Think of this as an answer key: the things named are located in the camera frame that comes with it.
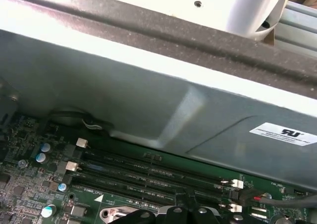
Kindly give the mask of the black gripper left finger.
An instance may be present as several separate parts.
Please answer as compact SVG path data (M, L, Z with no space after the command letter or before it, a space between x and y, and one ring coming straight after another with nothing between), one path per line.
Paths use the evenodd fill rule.
M174 206L167 207L165 213L153 214L145 210L137 210L126 216L127 224L185 224L188 217L186 189L176 189Z

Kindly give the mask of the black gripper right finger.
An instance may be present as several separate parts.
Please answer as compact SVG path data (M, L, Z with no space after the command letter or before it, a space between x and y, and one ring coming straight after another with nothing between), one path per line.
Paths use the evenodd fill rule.
M222 217L217 209L203 207L196 201L195 192L185 189L185 207L188 210L186 224L247 224L248 219L242 214Z

